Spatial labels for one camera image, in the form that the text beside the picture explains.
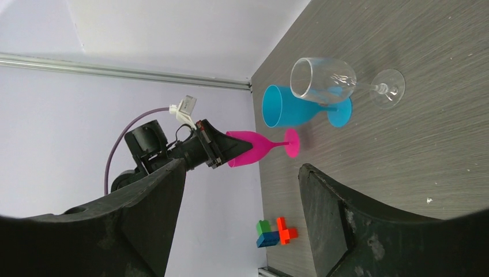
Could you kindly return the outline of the clear wine glass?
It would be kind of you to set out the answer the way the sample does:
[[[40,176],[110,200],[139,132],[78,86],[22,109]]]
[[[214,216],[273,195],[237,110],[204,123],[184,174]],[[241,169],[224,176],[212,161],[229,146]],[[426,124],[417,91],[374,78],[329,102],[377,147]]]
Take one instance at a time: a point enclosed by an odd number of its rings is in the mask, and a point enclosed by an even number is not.
[[[289,85],[294,96],[319,104],[337,104],[353,93],[368,92],[381,109],[394,107],[403,98],[406,83],[396,69],[378,73],[370,83],[357,80],[354,69],[335,58],[299,58],[291,70]]]

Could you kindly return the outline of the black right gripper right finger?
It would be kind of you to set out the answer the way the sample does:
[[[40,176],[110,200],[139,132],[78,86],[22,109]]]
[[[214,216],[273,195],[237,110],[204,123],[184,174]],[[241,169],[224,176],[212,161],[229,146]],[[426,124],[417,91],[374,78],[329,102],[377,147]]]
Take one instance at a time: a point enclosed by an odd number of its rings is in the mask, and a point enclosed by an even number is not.
[[[316,276],[487,276],[488,210],[453,219],[403,211],[311,164],[299,189]]]

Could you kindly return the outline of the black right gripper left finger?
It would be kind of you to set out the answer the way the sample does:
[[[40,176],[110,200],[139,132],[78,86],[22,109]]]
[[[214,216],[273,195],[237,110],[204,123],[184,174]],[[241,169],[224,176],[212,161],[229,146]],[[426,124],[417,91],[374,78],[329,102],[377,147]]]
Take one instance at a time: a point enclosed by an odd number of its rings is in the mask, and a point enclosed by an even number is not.
[[[164,276],[185,180],[175,159],[63,214],[1,217],[1,275]]]

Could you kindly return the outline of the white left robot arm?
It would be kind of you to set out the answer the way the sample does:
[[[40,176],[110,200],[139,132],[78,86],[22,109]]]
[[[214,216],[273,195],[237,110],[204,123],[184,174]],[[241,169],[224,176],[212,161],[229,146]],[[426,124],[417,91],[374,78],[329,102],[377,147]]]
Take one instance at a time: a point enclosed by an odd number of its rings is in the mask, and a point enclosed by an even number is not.
[[[183,159],[186,171],[202,164],[215,169],[253,149],[252,143],[218,131],[206,119],[197,121],[196,128],[183,141],[169,143],[157,120],[127,132],[124,140],[136,168],[119,174],[112,182],[111,192],[145,178],[175,159]]]

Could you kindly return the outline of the pink wine glass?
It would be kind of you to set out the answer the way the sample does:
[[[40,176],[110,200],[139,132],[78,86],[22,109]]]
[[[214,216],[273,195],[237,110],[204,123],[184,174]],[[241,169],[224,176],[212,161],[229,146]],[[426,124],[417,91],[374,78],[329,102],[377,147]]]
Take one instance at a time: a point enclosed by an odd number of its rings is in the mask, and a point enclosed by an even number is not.
[[[272,142],[265,136],[252,131],[228,131],[226,135],[252,144],[252,149],[233,158],[228,162],[230,167],[245,166],[260,161],[272,148],[283,146],[290,158],[295,158],[300,152],[300,138],[295,129],[285,131],[284,141]]]

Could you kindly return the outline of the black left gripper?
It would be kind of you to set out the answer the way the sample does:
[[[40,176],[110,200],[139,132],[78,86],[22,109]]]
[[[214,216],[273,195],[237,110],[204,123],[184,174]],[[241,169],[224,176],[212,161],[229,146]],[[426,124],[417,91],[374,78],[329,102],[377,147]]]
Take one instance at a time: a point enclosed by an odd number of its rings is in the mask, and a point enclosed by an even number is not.
[[[182,144],[187,169],[201,164],[215,169],[253,148],[250,142],[218,131],[207,119],[198,121],[196,126],[191,138]]]

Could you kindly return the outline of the blue wine glass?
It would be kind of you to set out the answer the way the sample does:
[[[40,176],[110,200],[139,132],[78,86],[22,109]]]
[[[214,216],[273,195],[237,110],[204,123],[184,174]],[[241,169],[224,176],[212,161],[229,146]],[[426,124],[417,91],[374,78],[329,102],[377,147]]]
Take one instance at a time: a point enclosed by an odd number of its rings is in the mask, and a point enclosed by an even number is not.
[[[262,118],[269,128],[296,127],[325,112],[335,128],[345,126],[352,115],[352,102],[348,98],[340,103],[322,106],[319,103],[297,98],[290,87],[270,85],[262,98]]]

